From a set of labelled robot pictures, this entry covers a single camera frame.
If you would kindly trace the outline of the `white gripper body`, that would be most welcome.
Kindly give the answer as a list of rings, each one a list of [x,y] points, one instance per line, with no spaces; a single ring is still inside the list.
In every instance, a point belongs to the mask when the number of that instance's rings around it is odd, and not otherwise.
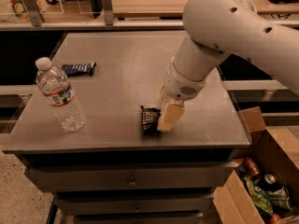
[[[193,63],[173,60],[164,75],[164,93],[173,99],[194,99],[205,86],[206,72]]]

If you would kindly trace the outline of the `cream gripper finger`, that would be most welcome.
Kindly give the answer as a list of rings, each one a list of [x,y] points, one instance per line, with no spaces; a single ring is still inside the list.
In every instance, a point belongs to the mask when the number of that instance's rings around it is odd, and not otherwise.
[[[185,104],[182,100],[166,98],[161,105],[161,116],[157,129],[160,132],[169,132],[185,112]]]
[[[156,107],[160,109],[164,103],[164,101],[167,99],[167,95],[165,93],[164,85],[161,86],[159,89],[157,99],[156,99]]]

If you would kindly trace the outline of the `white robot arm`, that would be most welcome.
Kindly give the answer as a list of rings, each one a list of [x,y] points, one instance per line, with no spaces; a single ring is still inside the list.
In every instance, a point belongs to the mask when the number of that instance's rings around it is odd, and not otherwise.
[[[248,0],[188,0],[186,36],[169,64],[158,95],[158,130],[170,131],[214,67],[234,54],[293,92],[299,92],[298,31],[259,17]]]

